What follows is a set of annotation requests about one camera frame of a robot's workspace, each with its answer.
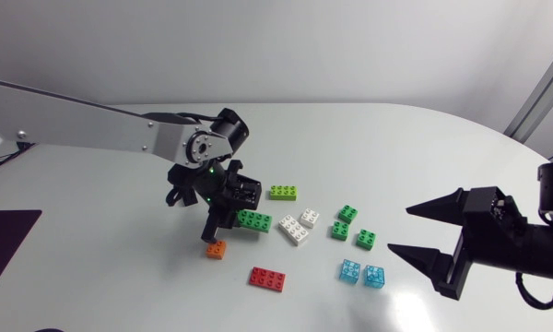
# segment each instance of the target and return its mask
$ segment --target transparent blue lego brick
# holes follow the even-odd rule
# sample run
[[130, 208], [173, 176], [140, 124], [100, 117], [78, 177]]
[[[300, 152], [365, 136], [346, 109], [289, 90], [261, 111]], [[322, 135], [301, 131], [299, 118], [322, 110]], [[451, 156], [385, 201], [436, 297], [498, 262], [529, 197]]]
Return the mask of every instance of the transparent blue lego brick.
[[342, 264], [342, 271], [340, 272], [340, 280], [344, 280], [353, 284], [359, 281], [360, 264], [344, 260]]
[[382, 288], [385, 284], [385, 272], [382, 267], [365, 267], [365, 286]]

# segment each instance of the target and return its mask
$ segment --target green lego brick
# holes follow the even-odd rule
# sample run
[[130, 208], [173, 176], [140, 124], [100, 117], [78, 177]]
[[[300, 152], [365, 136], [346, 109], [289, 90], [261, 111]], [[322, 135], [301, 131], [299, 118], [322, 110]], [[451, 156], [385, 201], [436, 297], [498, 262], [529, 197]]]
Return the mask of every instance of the green lego brick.
[[340, 213], [338, 213], [338, 218], [342, 221], [344, 221], [347, 224], [350, 224], [352, 220], [359, 214], [359, 212], [351, 207], [351, 206], [344, 206]]
[[332, 237], [338, 240], [346, 241], [348, 237], [348, 224], [335, 221], [332, 226]]
[[242, 210], [238, 212], [238, 221], [240, 222], [240, 227], [268, 232], [270, 231], [270, 224], [273, 218], [262, 213]]
[[297, 187], [294, 185], [273, 185], [270, 187], [270, 199], [297, 200]]
[[357, 246], [370, 250], [375, 244], [375, 233], [360, 230], [359, 237], [357, 238]]

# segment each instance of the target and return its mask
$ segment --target white table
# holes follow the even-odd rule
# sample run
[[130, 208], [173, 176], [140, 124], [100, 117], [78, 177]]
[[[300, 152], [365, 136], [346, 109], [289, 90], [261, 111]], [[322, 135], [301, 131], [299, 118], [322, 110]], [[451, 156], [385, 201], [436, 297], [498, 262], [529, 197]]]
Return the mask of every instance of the white table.
[[[536, 168], [546, 160], [486, 127], [392, 104], [124, 106], [135, 112], [217, 114], [251, 129], [236, 154], [242, 174], [296, 185], [296, 202], [268, 200], [268, 234], [220, 230], [223, 260], [199, 240], [206, 205], [167, 207], [171, 163], [151, 155], [39, 145], [0, 168], [0, 209], [43, 215], [0, 278], [0, 331], [537, 331], [553, 310], [527, 306], [514, 273], [474, 265], [461, 301], [443, 298], [386, 244], [453, 252], [459, 228], [405, 208], [457, 187], [497, 185], [537, 222]], [[338, 210], [359, 210], [345, 242], [331, 239]], [[287, 214], [321, 213], [308, 241], [277, 228]], [[354, 244], [377, 233], [371, 251]], [[344, 258], [385, 268], [381, 290], [338, 280]], [[282, 293], [249, 286], [252, 267], [287, 274]], [[526, 277], [547, 300], [553, 280]]]

